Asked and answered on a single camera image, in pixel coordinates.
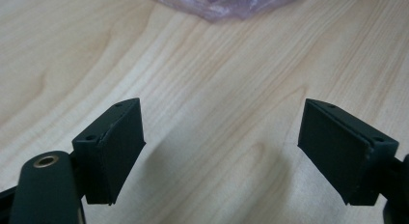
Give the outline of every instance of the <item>screw hole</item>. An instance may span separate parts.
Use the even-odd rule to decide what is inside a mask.
[[[85,137],[85,140],[95,140],[95,139],[96,139],[96,135],[89,135]]]
[[[384,142],[385,140],[381,137],[373,137],[373,139],[377,142]]]
[[[57,155],[47,155],[47,156],[44,156],[44,157],[38,159],[34,163],[34,167],[36,167],[36,168],[45,168],[45,167],[48,167],[48,166],[54,164],[55,162],[57,162],[57,160],[58,160]]]

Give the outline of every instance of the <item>purple plastic bag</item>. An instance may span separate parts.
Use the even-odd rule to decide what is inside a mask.
[[[157,0],[175,9],[207,20],[225,17],[247,18],[263,10],[272,10],[294,0]]]

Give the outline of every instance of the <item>wood grain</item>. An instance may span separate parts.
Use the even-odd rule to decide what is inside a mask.
[[[305,98],[409,152],[409,0],[299,0],[208,23],[150,0],[0,0],[0,189],[112,103],[148,144],[89,223],[382,223],[296,147]]]

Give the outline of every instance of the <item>black plastic part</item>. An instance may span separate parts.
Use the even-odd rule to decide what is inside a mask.
[[[72,172],[74,173],[75,187],[77,189],[78,197],[81,199],[85,195],[85,175],[78,165],[78,160],[75,157],[75,152],[72,152],[69,156],[71,158]]]
[[[14,194],[15,187],[9,188],[0,193],[0,224],[9,223]]]
[[[403,162],[395,160],[382,183],[388,198],[383,214],[386,224],[409,224],[409,155]]]
[[[111,106],[72,140],[89,204],[112,204],[145,146],[138,98]]]
[[[307,99],[298,146],[346,204],[373,206],[398,143],[333,104]]]
[[[49,152],[24,164],[10,223],[85,223],[69,154]]]

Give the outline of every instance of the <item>light wood grain surface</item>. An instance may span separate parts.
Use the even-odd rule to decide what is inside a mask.
[[[409,153],[409,0],[300,0],[208,23],[150,0],[0,0],[0,189],[112,103],[140,98],[147,145],[88,223],[383,223],[297,148],[305,98]]]

